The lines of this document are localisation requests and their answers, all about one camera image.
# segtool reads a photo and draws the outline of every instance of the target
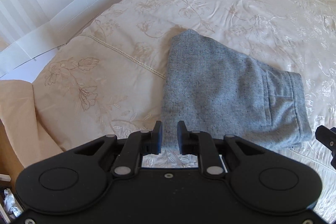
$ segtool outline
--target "grey trousers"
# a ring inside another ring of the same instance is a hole
[[[278,70],[187,30],[171,40],[162,106],[163,147],[177,149],[177,122],[214,138],[240,136],[276,150],[312,132],[298,73]]]

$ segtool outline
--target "floral embroidery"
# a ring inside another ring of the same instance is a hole
[[[53,64],[49,66],[49,73],[44,77],[45,85],[55,84],[57,80],[57,76],[59,75],[60,69],[57,68],[57,64]]]
[[[79,82],[78,78],[74,76],[74,74],[71,72],[71,70],[79,69],[80,71],[89,71],[92,70],[97,64],[99,63],[99,59],[88,57],[83,58],[76,61],[69,60],[62,60],[59,62],[53,62],[48,67],[48,74],[46,74],[45,78],[45,85],[52,85],[55,84],[58,76],[62,76],[63,78],[67,79],[71,77],[74,82],[75,86],[78,89],[78,98],[81,102],[83,110],[88,110],[91,106],[94,106],[96,103],[96,98],[98,96],[98,93],[94,93],[94,91],[97,89],[96,86],[88,86],[84,87],[85,83]]]
[[[93,57],[81,59],[78,62],[78,68],[81,70],[91,70],[98,64],[98,62],[99,60]]]
[[[101,16],[103,17],[118,17],[122,15],[127,9],[120,10],[120,9],[114,9],[114,5],[110,9],[107,9],[106,11],[102,12]]]
[[[330,93],[331,93],[331,85],[328,83],[328,81],[323,81],[322,82],[321,94],[323,96],[329,97]]]
[[[242,25],[234,25],[232,27],[230,27],[227,31],[225,31],[225,33],[232,33],[236,36],[241,36],[246,34],[246,29],[242,26]]]
[[[104,42],[106,42],[106,37],[111,35],[115,29],[119,28],[119,24],[113,19],[110,19],[104,23],[102,23],[99,19],[95,19],[94,22],[98,27],[94,32],[94,36]]]
[[[98,93],[93,93],[97,89],[96,86],[90,86],[87,88],[79,88],[79,99],[82,103],[83,110],[88,110],[90,106],[94,106],[96,103],[96,97]]]
[[[154,35],[160,34],[159,36],[154,36],[154,35],[148,34],[148,31],[152,28],[153,24],[154,24],[153,21],[147,20],[147,21],[138,23],[136,26],[138,27],[138,29],[140,31],[144,32],[144,34],[147,35],[150,38],[161,38],[162,35],[163,35],[161,31],[156,31],[155,34],[154,34]]]
[[[135,45],[132,56],[141,62],[145,62],[152,55],[154,49],[145,42],[138,42]]]
[[[211,27],[211,23],[209,21],[204,20],[201,15],[205,14],[205,10],[210,10],[210,8],[204,4],[203,1],[199,0],[146,0],[146,2],[139,2],[136,4],[135,11],[141,12],[150,12],[151,10],[155,10],[161,5],[172,5],[177,1],[182,1],[185,7],[181,8],[178,14],[181,17],[185,18],[192,18],[192,17],[199,17],[199,30],[203,31],[211,31],[214,32],[213,28]],[[160,38],[160,37],[153,37],[147,34],[147,31],[151,27],[151,21],[145,21],[143,23],[137,24],[137,27],[143,31],[147,36],[152,38]]]
[[[330,68],[329,71],[330,71],[330,74],[331,74],[333,77],[336,78],[336,69]]]

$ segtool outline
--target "wooden furniture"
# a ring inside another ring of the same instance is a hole
[[[23,166],[8,140],[5,127],[0,121],[0,173],[11,177],[12,190],[15,190],[16,178],[22,170]]]
[[[10,223],[11,220],[9,219],[9,217],[7,216],[6,212],[5,212],[5,209],[2,207],[2,205],[0,204],[0,215],[1,217],[4,219],[4,221],[6,223]]]

